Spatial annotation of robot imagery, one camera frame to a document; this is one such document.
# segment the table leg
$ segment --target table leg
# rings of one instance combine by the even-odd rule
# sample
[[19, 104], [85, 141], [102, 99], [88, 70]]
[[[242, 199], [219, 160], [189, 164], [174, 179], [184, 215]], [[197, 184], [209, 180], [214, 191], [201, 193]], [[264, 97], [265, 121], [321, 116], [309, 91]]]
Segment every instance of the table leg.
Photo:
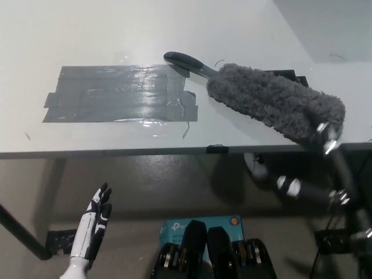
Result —
[[52, 253], [40, 244], [2, 205], [0, 205], [0, 224], [40, 260], [48, 260], [52, 257]]

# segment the robotic arm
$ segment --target robotic arm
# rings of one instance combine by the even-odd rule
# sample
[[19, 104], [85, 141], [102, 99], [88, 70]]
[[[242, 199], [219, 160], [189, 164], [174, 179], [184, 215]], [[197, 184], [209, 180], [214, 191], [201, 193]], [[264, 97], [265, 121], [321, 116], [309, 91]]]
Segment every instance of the robotic arm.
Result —
[[111, 214], [107, 183], [95, 193], [80, 220], [70, 255], [70, 266], [60, 279], [87, 279], [101, 246]]

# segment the gray duct tape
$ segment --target gray duct tape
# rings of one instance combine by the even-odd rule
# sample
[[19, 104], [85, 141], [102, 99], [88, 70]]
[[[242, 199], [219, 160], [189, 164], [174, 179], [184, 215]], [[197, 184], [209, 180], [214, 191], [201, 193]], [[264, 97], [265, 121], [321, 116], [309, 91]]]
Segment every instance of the gray duct tape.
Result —
[[146, 100], [156, 95], [166, 96], [183, 91], [185, 81], [181, 78], [156, 78], [151, 80], [124, 80], [95, 82], [92, 80], [65, 80], [58, 82], [56, 94], [58, 107], [74, 108], [87, 106], [94, 102], [95, 106], [105, 106], [107, 102], [131, 104]]
[[190, 77], [188, 70], [175, 65], [132, 65], [132, 66], [64, 66], [59, 79], [83, 78], [185, 78]]
[[139, 106], [129, 108], [50, 108], [45, 123], [115, 122], [115, 121], [198, 121], [198, 107]]
[[168, 65], [63, 67], [44, 122], [197, 121], [189, 72]]

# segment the concrete floor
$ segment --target concrete floor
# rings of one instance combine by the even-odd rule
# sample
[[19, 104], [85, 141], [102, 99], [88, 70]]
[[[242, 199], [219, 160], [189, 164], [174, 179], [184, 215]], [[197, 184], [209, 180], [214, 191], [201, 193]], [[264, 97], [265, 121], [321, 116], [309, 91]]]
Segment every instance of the concrete floor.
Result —
[[[296, 164], [311, 176], [309, 162]], [[240, 214], [245, 236], [266, 244], [278, 278], [308, 278], [316, 253], [311, 228], [326, 219], [259, 190], [242, 155], [0, 160], [0, 203], [41, 242], [48, 230], [76, 228], [96, 189], [108, 182], [113, 214], [89, 273], [149, 276], [166, 219]], [[1, 278], [59, 278], [68, 256], [41, 262], [0, 227]], [[351, 256], [322, 258], [318, 278], [357, 278]]]

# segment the blue box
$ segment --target blue box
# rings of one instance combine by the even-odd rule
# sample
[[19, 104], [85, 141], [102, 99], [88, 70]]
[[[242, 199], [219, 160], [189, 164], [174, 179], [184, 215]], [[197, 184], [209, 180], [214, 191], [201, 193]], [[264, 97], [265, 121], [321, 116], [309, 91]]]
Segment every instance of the blue box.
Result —
[[[198, 217], [187, 219], [167, 220], [160, 229], [160, 247], [171, 242], [181, 244], [185, 228], [191, 220], [198, 220], [205, 223], [207, 230], [212, 227], [223, 227], [230, 237], [230, 241], [243, 240], [243, 227], [240, 216], [219, 216], [219, 217]], [[205, 247], [203, 260], [210, 264], [208, 249]]]

